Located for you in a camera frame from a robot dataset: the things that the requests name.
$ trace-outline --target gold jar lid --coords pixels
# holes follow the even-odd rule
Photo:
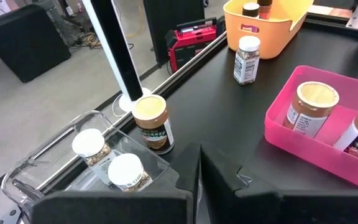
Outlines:
[[[298,86],[299,99],[314,108],[332,108],[339,102],[338,92],[321,82],[304,82]]]
[[[167,102],[164,98],[158,95],[148,95],[136,101],[132,114],[136,119],[149,121],[161,116],[166,108]]]

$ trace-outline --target white jar lid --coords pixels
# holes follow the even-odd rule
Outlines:
[[[248,11],[259,9],[259,4],[255,2],[248,2],[242,5],[242,8]]]
[[[239,41],[239,48],[246,52],[254,52],[259,50],[260,39],[254,36],[243,36]]]
[[[104,146],[102,133],[95,128],[89,128],[78,133],[71,147],[81,157],[89,157],[97,154]]]
[[[125,153],[115,157],[109,166],[110,181],[121,188],[136,185],[142,178],[143,165],[137,155]]]

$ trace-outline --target orange plastic bin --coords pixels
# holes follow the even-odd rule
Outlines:
[[[237,50],[239,39],[253,35],[260,39],[260,58],[278,56],[292,37],[299,31],[313,0],[273,0],[270,19],[242,15],[242,5],[257,0],[231,0],[223,6],[226,20],[227,43]],[[258,32],[244,30],[244,26],[258,27]]]

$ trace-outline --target black table surface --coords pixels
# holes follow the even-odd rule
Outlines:
[[[256,82],[233,78],[235,52],[225,47],[167,98],[175,147],[172,161],[190,142],[208,141],[280,189],[357,189],[264,138],[265,112],[295,67],[309,65],[358,78],[358,39],[302,28],[286,49],[261,61]],[[130,135],[142,142],[135,128]]]

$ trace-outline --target black handle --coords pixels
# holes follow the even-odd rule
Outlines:
[[[216,17],[211,17],[211,18],[207,18],[207,19],[200,19],[197,21],[193,21],[193,22],[186,22],[184,24],[179,24],[177,25],[178,29],[184,29],[184,28],[189,28],[192,26],[199,26],[199,25],[204,25],[206,22],[212,21],[212,25],[216,25]]]

